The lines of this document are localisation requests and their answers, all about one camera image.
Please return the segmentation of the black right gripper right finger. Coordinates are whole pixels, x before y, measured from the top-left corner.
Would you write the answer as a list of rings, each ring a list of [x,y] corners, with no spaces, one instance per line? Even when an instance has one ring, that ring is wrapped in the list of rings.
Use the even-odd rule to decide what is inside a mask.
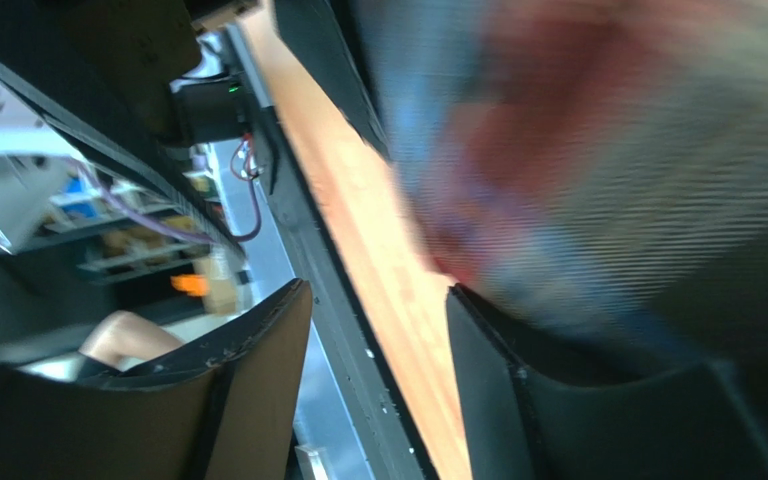
[[[768,479],[768,361],[638,378],[512,320],[446,299],[477,479]]]

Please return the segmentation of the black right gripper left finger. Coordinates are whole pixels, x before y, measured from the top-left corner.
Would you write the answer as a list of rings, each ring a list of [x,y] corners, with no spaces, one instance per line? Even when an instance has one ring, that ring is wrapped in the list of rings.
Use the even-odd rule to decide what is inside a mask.
[[[289,281],[242,316],[120,374],[0,364],[0,479],[281,479],[312,311]]]

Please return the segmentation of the brown blue red plaid shirt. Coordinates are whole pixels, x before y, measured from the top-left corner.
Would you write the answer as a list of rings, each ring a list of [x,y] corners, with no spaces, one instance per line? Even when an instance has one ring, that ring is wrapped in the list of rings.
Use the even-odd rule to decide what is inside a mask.
[[[423,244],[627,368],[768,356],[768,1],[357,1]]]

